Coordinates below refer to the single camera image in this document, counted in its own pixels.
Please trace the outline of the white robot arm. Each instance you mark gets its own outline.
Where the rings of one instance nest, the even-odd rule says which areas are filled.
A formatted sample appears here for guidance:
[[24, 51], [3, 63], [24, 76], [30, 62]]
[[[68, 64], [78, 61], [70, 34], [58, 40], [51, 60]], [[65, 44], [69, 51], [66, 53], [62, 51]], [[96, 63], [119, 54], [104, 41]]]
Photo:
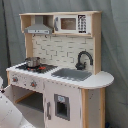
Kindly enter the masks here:
[[0, 128], [36, 128], [4, 95], [2, 84], [3, 79], [0, 77]]

